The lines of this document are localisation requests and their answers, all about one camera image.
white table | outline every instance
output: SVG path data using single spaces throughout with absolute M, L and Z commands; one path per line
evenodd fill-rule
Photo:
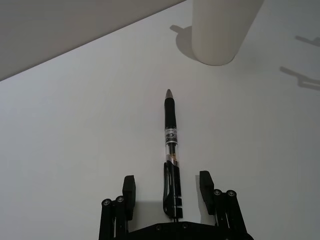
M 184 220 L 210 222 L 196 186 L 208 170 L 238 192 L 255 239 L 318 239 L 320 91 L 280 71 L 320 80 L 320 47 L 295 39 L 318 37 L 317 6 L 267 0 L 225 66 L 176 46 L 170 27 L 191 25 L 187 1 L 0 82 L 0 239 L 98 239 L 101 201 L 126 175 L 137 187 L 130 229 L 167 221 L 168 88 Z

white wall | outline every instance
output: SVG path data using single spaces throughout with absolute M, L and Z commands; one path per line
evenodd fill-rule
M 0 81 L 183 0 L 0 0 Z

white cup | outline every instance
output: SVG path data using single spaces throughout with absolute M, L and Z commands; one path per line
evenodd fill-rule
M 238 53 L 264 0 L 193 0 L 192 50 L 202 63 L 220 66 Z

black pen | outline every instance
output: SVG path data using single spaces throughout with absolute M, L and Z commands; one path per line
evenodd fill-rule
M 177 122 L 175 100 L 168 89 L 164 101 L 165 112 L 165 163 L 164 163 L 164 192 L 163 211 L 178 222 L 183 217 L 181 184 L 179 171 Z

white paper cup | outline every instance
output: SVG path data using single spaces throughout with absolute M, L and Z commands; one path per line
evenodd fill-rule
M 192 50 L 202 63 L 220 66 L 238 53 L 264 0 L 193 0 Z

